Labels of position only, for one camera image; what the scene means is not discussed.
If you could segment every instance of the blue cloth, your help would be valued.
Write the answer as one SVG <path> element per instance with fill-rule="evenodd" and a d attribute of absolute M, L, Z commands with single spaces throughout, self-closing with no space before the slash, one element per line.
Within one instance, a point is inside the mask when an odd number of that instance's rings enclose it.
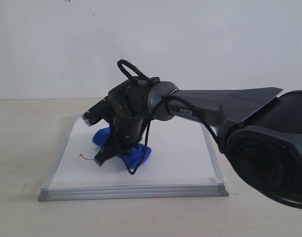
<path fill-rule="evenodd" d="M 92 141 L 94 144 L 96 144 L 99 147 L 102 147 L 106 140 L 108 139 L 108 137 L 110 136 L 110 128 L 106 127 L 103 128 L 99 131 L 96 132 L 96 134 L 94 135 L 94 137 L 92 138 Z M 138 163 L 140 162 L 140 160 L 143 158 L 144 155 L 144 148 L 145 146 L 141 143 L 138 144 L 138 149 L 133 148 L 127 155 L 126 155 L 126 161 L 128 163 L 128 167 L 130 169 L 134 169 Z M 149 147 L 146 147 L 146 154 L 145 154 L 145 158 L 143 159 L 142 163 L 146 162 L 146 160 L 148 159 L 148 157 L 150 156 L 152 150 Z M 124 160 L 125 157 L 123 156 L 119 156 L 119 158 L 121 158 L 122 160 Z"/>

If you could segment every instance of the black robotic arm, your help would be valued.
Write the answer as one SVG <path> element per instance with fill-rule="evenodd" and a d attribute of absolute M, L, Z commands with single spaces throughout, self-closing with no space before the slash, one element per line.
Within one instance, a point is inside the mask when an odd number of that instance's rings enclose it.
<path fill-rule="evenodd" d="M 100 166 L 129 152 L 145 130 L 147 142 L 152 120 L 178 116 L 202 123 L 247 184 L 302 209 L 302 91 L 279 97 L 282 89 L 275 87 L 180 90 L 172 82 L 148 78 L 126 60 L 118 61 L 118 67 L 128 79 L 83 114 L 88 126 L 104 119 L 111 127 L 110 138 L 94 158 Z M 137 168 L 128 171 L 134 174 Z"/>

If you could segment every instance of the small red mark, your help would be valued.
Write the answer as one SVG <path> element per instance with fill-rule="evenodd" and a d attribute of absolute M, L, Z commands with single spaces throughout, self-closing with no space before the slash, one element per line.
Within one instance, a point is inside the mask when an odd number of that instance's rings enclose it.
<path fill-rule="evenodd" d="M 82 154 L 80 154 L 80 157 L 82 157 L 83 159 L 87 159 L 87 158 L 84 157 Z"/>

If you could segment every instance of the whiteboard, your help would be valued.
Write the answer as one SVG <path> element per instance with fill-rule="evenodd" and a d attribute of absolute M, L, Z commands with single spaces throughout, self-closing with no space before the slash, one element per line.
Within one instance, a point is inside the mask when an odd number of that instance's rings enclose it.
<path fill-rule="evenodd" d="M 302 89 L 302 1 L 0 0 L 0 99 L 103 98 L 121 58 L 180 89 Z"/>
<path fill-rule="evenodd" d="M 151 123 L 148 146 L 152 153 L 134 175 L 118 158 L 106 161 L 102 167 L 93 160 L 99 147 L 92 142 L 94 134 L 108 126 L 105 121 L 88 127 L 76 118 L 67 144 L 46 191 L 93 189 L 109 187 L 224 187 L 218 161 L 207 143 L 203 127 L 196 122 L 174 117 L 170 121 Z"/>

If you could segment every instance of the beige table surface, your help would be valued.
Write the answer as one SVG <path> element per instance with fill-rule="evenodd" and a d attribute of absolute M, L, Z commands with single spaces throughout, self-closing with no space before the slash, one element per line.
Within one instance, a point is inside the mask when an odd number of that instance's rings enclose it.
<path fill-rule="evenodd" d="M 37 202 L 69 117 L 92 99 L 0 101 L 0 237 L 302 237 L 302 210 L 243 183 L 234 195 Z"/>

